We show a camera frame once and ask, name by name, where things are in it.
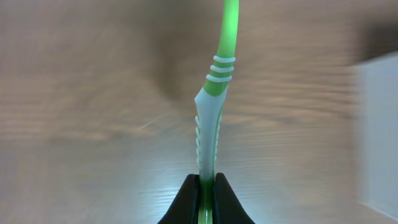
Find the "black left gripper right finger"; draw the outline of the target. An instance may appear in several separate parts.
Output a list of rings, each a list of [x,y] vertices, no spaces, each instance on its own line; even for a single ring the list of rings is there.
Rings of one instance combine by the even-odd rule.
[[[254,224],[243,209],[226,176],[217,173],[213,186],[214,224]]]

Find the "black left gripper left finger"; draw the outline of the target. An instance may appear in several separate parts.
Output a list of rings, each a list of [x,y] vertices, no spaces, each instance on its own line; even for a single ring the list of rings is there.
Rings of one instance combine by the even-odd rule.
[[[200,178],[189,174],[158,224],[197,224],[199,204]]]

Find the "green white toothbrush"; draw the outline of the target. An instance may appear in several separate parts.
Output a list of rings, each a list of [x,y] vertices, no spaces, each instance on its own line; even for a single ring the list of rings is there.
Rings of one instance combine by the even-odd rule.
[[[198,113],[195,117],[197,163],[200,168],[198,224],[213,223],[212,187],[215,183],[218,137],[223,106],[236,61],[238,24],[239,0],[224,0],[218,50],[213,57],[210,72],[206,75],[205,84],[195,97]]]

